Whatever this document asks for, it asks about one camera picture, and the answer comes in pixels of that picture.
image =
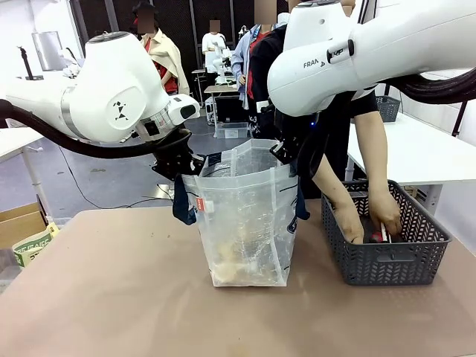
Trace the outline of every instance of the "table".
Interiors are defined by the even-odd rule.
[[[51,206],[48,204],[45,192],[43,191],[42,183],[38,179],[35,170],[31,166],[30,159],[28,157],[28,150],[40,151],[42,149],[32,149],[28,145],[34,141],[43,138],[43,135],[34,131],[31,128],[10,128],[0,129],[0,162],[6,161],[13,156],[22,154],[23,161],[30,174],[31,184],[35,188],[46,213],[51,216]]]
[[[238,93],[238,88],[237,85],[234,84],[232,86],[208,86],[204,93],[205,94],[210,94],[211,95],[211,100],[213,102],[213,121],[215,122],[215,127],[216,127],[216,104],[215,104],[215,95],[218,94],[219,96],[222,95],[223,93]]]
[[[385,123],[388,141],[388,178],[405,185],[431,185],[426,206],[434,214],[443,184],[476,181],[476,147],[402,113],[395,123]],[[356,126],[350,126],[349,164],[364,170]]]
[[[200,93],[200,106],[203,108],[203,95],[202,95],[202,84],[200,83],[200,77],[205,74],[204,69],[196,69],[192,72],[192,74],[196,75],[196,81],[199,84],[199,93]]]
[[[89,210],[0,295],[5,356],[476,353],[476,257],[450,243],[432,286],[345,285],[320,202],[299,221],[287,288],[214,288],[196,225],[171,208]]]

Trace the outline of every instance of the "plastic basket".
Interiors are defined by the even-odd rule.
[[[368,181],[344,183],[358,214],[369,216]],[[410,286],[433,282],[451,236],[396,182],[390,193],[400,206],[401,243],[355,245],[345,240],[332,205],[323,195],[322,220],[344,281],[354,286]]]
[[[382,116],[384,123],[393,123],[396,120],[400,109],[399,100],[387,95],[382,95],[377,97],[377,105],[379,106],[380,116]]]

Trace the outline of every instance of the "plastic bag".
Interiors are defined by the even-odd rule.
[[[200,176],[182,176],[214,286],[286,286],[297,226],[298,177],[251,139]]]

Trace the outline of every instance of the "black pole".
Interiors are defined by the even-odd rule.
[[[456,123],[454,124],[453,133],[452,135],[456,138],[460,134],[460,127],[461,123],[463,122],[464,112],[466,111],[466,107],[468,106],[468,102],[463,102],[461,104],[460,112],[458,113],[458,118],[456,119]]]
[[[23,47],[19,47],[19,49],[20,49],[20,52],[22,52],[22,59],[23,59],[23,62],[25,63],[25,67],[27,69],[28,79],[33,80],[33,75],[31,73],[31,68],[30,68],[30,63],[28,63],[27,51],[25,51],[25,49]]]

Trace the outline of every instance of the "floor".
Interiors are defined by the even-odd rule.
[[[195,153],[221,152],[242,144],[247,139],[215,139],[214,128],[204,117],[186,122],[193,133],[190,148]],[[138,144],[139,139],[127,141]],[[43,138],[32,144],[42,152],[30,154],[31,163],[42,181],[53,217],[60,222],[74,217],[82,210],[96,209],[80,194],[59,147]],[[154,173],[152,155],[139,158],[104,160],[89,158],[66,149],[62,150],[86,198],[102,208],[130,205],[147,199],[157,183],[169,181]],[[21,156],[0,163],[0,211],[27,205],[36,200],[30,176]],[[144,202],[135,207],[171,205],[169,200]]]

